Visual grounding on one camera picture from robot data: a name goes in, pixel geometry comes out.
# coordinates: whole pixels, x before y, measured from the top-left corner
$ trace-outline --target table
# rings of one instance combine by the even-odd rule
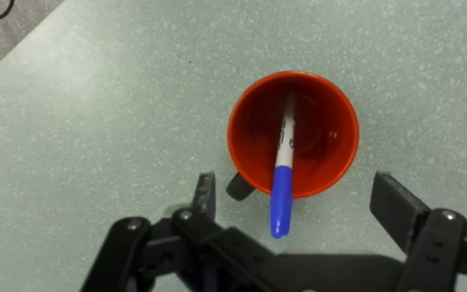
[[[286,240],[268,196],[224,191],[231,107],[279,69],[333,79],[362,126],[349,173],[294,204]],[[375,170],[467,215],[467,3],[63,1],[0,61],[0,290],[78,290],[114,220],[158,220],[205,170],[218,222],[274,251],[402,258],[368,211]]]

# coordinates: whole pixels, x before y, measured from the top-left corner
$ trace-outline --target countertop surface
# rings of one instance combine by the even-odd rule
[[[226,126],[243,89],[279,69],[334,81],[362,141],[273,240],[268,196],[224,191]],[[0,290],[78,290],[114,220],[156,222],[206,170],[218,222],[273,251],[402,259],[368,211],[376,170],[467,217],[467,1],[65,0],[0,61]]]

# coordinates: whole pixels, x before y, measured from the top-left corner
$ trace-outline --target mug handle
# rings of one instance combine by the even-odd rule
[[[239,172],[227,186],[227,193],[237,201],[248,198],[253,190],[255,188]]]

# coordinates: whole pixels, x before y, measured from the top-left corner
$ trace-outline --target blue marker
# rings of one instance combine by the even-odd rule
[[[294,136],[295,136],[295,94],[289,94],[284,108],[276,172],[273,177],[269,217],[271,217],[271,235],[274,238],[287,235],[292,220]]]

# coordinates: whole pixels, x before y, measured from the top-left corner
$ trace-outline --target bolt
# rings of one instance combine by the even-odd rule
[[[183,220],[188,220],[188,219],[192,217],[192,211],[183,209],[183,211],[180,212],[180,217],[182,217]]]
[[[138,217],[133,217],[133,219],[127,224],[127,227],[128,227],[130,230],[136,230],[140,225],[141,225],[141,220],[140,220]]]
[[[448,211],[448,209],[443,211],[443,215],[445,215],[448,220],[454,220],[454,219],[458,217],[456,212]]]

